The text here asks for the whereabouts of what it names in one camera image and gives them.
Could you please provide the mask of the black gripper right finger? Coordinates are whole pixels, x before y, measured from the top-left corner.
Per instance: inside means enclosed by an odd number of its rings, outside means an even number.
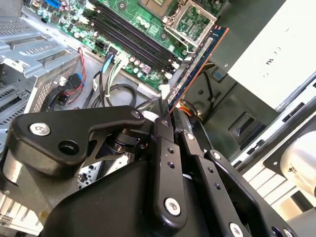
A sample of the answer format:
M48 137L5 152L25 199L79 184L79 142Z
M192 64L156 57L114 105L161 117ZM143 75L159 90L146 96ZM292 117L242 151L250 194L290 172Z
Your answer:
M180 110L171 119L182 152L187 221L177 237L295 237L295 231L216 150L203 153L184 130Z

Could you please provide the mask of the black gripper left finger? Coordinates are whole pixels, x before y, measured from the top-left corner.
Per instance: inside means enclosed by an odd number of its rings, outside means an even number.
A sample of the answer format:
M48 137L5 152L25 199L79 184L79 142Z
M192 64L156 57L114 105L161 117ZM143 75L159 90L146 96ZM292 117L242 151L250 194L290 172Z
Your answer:
M182 229L187 210L180 148L164 107L154 120L131 106L16 117L2 153L2 192L34 211L44 226L62 200L83 189L78 177L85 164L124 153L134 155L129 164L149 162L149 226Z

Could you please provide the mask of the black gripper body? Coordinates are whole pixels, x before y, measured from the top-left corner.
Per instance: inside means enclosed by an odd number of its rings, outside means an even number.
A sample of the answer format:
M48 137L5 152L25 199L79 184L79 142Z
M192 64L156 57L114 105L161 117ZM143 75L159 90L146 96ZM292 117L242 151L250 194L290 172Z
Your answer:
M206 219L193 180L183 177L187 221L176 234L163 234L145 219L149 162L137 161L62 200L46 220L41 237L246 237L247 229L219 229L211 211Z

